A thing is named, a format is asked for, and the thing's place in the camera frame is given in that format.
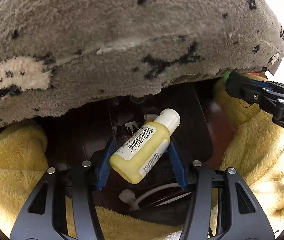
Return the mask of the yellow bottle white cap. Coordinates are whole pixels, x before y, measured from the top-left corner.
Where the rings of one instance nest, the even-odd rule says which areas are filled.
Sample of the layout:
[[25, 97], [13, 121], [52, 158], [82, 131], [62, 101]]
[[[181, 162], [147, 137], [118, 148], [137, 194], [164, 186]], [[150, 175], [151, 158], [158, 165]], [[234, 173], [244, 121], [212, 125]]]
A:
[[150, 172], [179, 126], [179, 114], [164, 109], [152, 122], [144, 124], [109, 159], [111, 167], [131, 184], [138, 184]]

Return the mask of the black trash bin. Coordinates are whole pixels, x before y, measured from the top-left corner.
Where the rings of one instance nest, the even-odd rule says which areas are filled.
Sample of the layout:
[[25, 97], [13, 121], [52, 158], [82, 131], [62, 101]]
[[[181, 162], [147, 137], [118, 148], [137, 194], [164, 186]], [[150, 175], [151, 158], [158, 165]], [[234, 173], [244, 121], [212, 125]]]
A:
[[90, 161], [85, 185], [94, 203], [147, 222], [180, 225], [191, 199], [189, 170], [213, 152], [197, 90], [167, 87], [141, 100], [92, 102], [39, 120], [46, 157], [72, 196], [77, 168]]

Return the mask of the yellow fluffy rug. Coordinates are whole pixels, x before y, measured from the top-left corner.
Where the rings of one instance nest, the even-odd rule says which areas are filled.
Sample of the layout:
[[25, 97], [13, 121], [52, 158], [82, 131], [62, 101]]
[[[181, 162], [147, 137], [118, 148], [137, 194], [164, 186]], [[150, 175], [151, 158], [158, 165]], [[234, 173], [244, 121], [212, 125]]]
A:
[[[271, 115], [253, 106], [244, 109], [215, 86], [215, 102], [237, 132], [224, 151], [221, 168], [237, 168], [261, 204], [274, 232], [284, 229], [284, 129]], [[0, 230], [9, 235], [22, 205], [44, 170], [47, 138], [32, 121], [6, 127], [0, 133]], [[154, 224], [97, 208], [107, 239], [177, 239], [180, 226]]]

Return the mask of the colourful hair scrunchies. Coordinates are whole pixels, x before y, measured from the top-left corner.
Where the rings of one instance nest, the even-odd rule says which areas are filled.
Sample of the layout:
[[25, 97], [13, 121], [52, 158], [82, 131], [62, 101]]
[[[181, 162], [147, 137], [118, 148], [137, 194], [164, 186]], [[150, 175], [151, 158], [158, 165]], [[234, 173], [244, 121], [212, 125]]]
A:
[[227, 82], [227, 80], [229, 79], [230, 74], [231, 74], [231, 71], [227, 71], [227, 72], [224, 74], [224, 76], [223, 76], [223, 78], [222, 78], [224, 83]]

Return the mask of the grey cat-pattern fleece blanket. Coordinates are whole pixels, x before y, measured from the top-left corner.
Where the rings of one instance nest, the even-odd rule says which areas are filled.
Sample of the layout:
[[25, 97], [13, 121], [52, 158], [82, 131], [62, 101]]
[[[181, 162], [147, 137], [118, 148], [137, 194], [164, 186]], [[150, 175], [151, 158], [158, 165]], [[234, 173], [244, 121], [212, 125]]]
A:
[[283, 57], [265, 0], [0, 0], [0, 127]]

